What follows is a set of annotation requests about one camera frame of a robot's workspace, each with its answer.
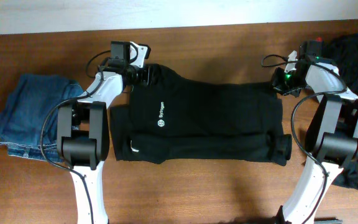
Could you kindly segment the black t-shirt with logo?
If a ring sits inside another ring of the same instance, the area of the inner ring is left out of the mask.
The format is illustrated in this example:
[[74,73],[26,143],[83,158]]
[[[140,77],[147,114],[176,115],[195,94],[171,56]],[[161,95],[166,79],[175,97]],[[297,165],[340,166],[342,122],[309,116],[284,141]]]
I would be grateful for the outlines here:
[[128,104],[110,110],[117,160],[289,161],[291,136],[283,131],[282,101],[269,83],[211,84],[159,64],[152,70],[150,86],[134,85]]

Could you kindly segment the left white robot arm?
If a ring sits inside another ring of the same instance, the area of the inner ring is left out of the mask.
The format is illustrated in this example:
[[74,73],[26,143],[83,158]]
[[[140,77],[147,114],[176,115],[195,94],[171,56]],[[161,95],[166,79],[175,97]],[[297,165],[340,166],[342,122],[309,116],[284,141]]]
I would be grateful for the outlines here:
[[58,106],[57,152],[73,180],[78,223],[108,223],[103,199],[103,166],[109,153],[108,108],[128,85],[150,86],[145,64],[151,48],[112,41],[93,83]]

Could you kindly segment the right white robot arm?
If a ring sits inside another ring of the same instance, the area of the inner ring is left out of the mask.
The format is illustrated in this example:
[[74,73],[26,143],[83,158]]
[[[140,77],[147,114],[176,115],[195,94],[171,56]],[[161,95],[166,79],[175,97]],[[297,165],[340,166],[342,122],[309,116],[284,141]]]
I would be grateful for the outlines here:
[[322,55],[323,42],[307,40],[275,65],[272,88],[299,96],[313,90],[319,106],[305,141],[294,140],[306,154],[305,166],[290,198],[280,206],[275,223],[315,223],[316,211],[329,186],[351,161],[358,159],[358,96],[340,77],[334,60]]

